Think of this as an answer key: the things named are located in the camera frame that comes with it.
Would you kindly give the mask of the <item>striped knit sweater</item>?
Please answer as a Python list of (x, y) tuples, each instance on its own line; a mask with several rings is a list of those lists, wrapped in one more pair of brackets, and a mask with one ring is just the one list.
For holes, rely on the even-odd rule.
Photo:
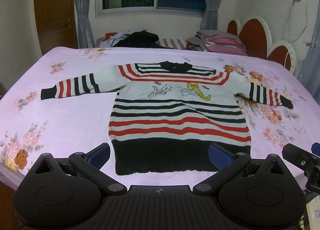
[(210, 144), (251, 151), (238, 97), (293, 108), (287, 97), (235, 72), (189, 63), (113, 64), (41, 90), (41, 99), (116, 92), (108, 124), (117, 175), (215, 171)]

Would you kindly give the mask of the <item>dark clothes pile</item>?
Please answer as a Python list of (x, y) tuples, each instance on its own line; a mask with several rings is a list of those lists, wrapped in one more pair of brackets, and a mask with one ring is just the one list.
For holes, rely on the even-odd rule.
[(128, 47), (128, 48), (161, 48), (159, 37), (145, 29), (129, 30), (125, 32), (106, 33), (97, 40), (97, 47)]

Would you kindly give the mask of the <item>folded pink grey bedding stack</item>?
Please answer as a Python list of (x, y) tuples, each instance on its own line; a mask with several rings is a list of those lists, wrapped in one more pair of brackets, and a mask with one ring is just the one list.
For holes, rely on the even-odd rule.
[(186, 50), (247, 56), (245, 45), (233, 34), (217, 30), (201, 30), (187, 38)]

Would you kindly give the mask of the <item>red white scalloped headboard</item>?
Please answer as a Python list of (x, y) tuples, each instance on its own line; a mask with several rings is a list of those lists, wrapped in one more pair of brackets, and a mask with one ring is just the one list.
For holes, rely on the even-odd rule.
[(273, 42), (269, 26), (262, 17), (252, 15), (244, 23), (233, 18), (227, 25), (227, 32), (242, 41), (248, 56), (276, 62), (294, 73), (297, 65), (295, 50), (285, 40)]

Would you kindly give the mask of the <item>brown wooden door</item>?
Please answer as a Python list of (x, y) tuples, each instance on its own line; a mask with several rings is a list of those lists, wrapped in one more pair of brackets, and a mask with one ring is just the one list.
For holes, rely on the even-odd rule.
[(34, 11), (42, 54), (59, 46), (78, 47), (73, 0), (34, 0)]

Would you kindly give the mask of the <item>left grey curtain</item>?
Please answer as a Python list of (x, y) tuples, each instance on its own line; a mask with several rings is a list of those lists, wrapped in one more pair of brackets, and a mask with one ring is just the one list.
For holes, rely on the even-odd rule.
[(78, 46), (79, 48), (93, 48), (94, 40), (88, 18), (89, 0), (73, 0), (77, 15)]

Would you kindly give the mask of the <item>wall hook bracket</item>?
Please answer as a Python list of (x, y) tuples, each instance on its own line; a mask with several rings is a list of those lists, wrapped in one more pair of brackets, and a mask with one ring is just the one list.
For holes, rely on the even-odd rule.
[(304, 43), (304, 45), (306, 45), (307, 47), (309, 47), (309, 48), (316, 48), (316, 47), (318, 47), (318, 43), (316, 43), (316, 42), (303, 42)]

